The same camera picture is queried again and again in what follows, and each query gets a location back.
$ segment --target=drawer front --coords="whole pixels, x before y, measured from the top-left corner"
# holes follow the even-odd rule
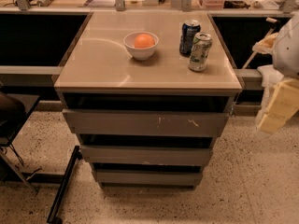
[[[81,146],[87,162],[131,163],[145,165],[206,166],[211,157],[208,148]]]
[[[221,136],[228,115],[225,113],[134,112],[64,110],[73,133]]]
[[[128,185],[167,185],[195,187],[199,185],[203,174],[164,174],[146,172],[122,172],[93,170],[95,181],[103,184],[128,184]]]

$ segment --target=white bowl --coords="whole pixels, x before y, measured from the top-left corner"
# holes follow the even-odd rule
[[[152,38],[155,41],[155,45],[153,45],[150,48],[146,48],[146,49],[136,49],[134,47],[134,41],[135,38],[138,35],[141,34],[148,34],[151,35]],[[123,39],[123,43],[124,46],[127,48],[128,52],[137,60],[143,61],[143,60],[147,60],[150,56],[153,55],[153,53],[155,52],[155,50],[157,49],[157,45],[159,43],[159,38],[157,35],[153,34],[153,33],[149,33],[149,32],[134,32],[131,33],[129,35],[127,35],[124,39]]]

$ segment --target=floor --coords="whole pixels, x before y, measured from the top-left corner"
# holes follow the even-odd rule
[[[59,110],[37,108],[14,145],[24,172],[62,173],[77,138]],[[254,132],[254,117],[230,117],[196,189],[101,189],[77,161],[59,217],[65,224],[299,223],[299,117],[270,137]],[[0,182],[0,223],[46,223],[58,185]]]

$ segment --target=chair leg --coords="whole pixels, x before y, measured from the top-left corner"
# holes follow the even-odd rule
[[[72,174],[74,166],[75,166],[76,159],[80,160],[81,158],[82,158],[82,156],[81,156],[81,153],[79,152],[79,146],[75,146],[72,156],[67,164],[63,180],[62,180],[60,187],[57,191],[54,203],[52,205],[52,208],[50,209],[47,223],[55,223],[55,224],[63,223],[62,220],[59,217],[57,217],[56,215],[57,215],[60,205],[62,203],[65,190],[67,188],[69,179],[71,177],[71,174]]]
[[[11,170],[23,181],[23,183],[30,188],[34,194],[37,194],[37,189],[28,182],[28,180],[24,177],[24,175],[14,166],[14,164],[7,158],[7,156],[0,149],[0,158],[4,160],[4,162],[11,168]]]

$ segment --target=countertop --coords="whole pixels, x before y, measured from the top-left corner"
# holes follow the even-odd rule
[[[178,47],[181,26],[199,20],[202,32],[212,35],[207,69],[195,73]],[[149,31],[160,38],[155,54],[144,62],[131,57],[123,38],[134,31]],[[60,91],[241,91],[227,55],[205,11],[170,10],[96,11],[83,31],[55,83]]]

